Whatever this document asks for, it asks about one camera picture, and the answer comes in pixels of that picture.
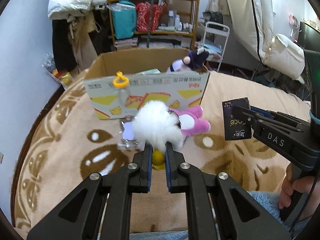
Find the person's right hand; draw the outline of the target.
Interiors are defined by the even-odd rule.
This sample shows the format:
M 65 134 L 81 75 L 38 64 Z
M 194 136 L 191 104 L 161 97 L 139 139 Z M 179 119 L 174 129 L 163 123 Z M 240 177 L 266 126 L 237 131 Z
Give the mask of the person's right hand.
M 297 180 L 293 180 L 292 164 L 290 163 L 286 169 L 286 176 L 281 186 L 281 192 L 278 199 L 279 208 L 283 209 L 284 207 L 289 207 L 291 205 L 291 196 L 294 193 L 294 191 L 300 193 L 310 193 L 314 179 L 314 177 L 308 176 Z M 319 181 L 317 181 L 317 184 L 313 189 L 313 193 L 309 199 L 309 202 L 306 205 L 304 211 L 302 212 L 299 221 L 307 219 L 315 213 L 319 205 L 319 198 Z

